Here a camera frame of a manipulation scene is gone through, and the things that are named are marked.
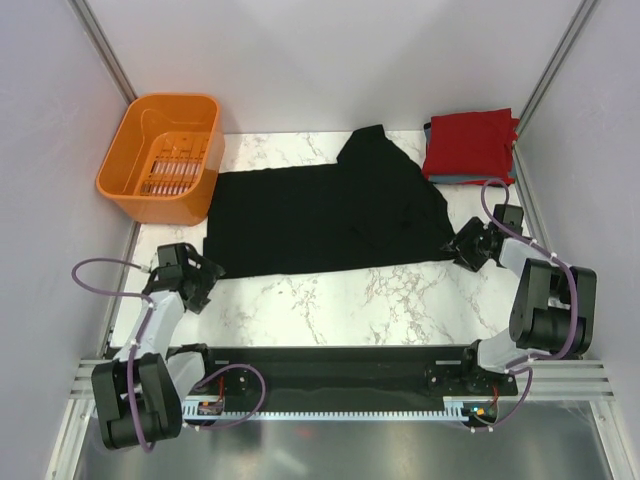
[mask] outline folded red towel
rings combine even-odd
[[[431,119],[431,141],[422,174],[482,175],[513,183],[511,148],[518,137],[511,109],[468,112]]]

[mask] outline black cloth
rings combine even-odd
[[[225,278],[447,260],[447,202],[382,125],[355,131],[338,163],[219,175],[205,257]]]

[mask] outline marble table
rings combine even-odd
[[[334,163],[350,133],[227,135],[222,171]],[[415,162],[424,159],[421,131],[387,132]],[[472,216],[486,219],[480,188],[438,187],[460,229]],[[488,203],[504,201],[490,189]],[[511,187],[511,203],[517,204]],[[143,225],[133,261],[149,265],[158,245],[190,242],[202,251],[206,221],[195,227]],[[141,291],[147,275],[131,271],[127,291]],[[490,337],[508,324],[518,279],[493,262],[471,273],[451,262],[425,262],[313,275],[221,280],[200,315],[188,312],[172,344],[209,346],[442,345]],[[126,342],[141,302],[125,299],[111,346]]]

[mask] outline gray floor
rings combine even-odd
[[[528,404],[494,433],[407,422],[249,422],[109,452],[97,425],[76,480],[610,479],[588,406]]]

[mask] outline orange laundry basket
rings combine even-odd
[[[98,190],[141,223],[200,223],[224,152],[219,116],[207,95],[138,98],[98,173]]]

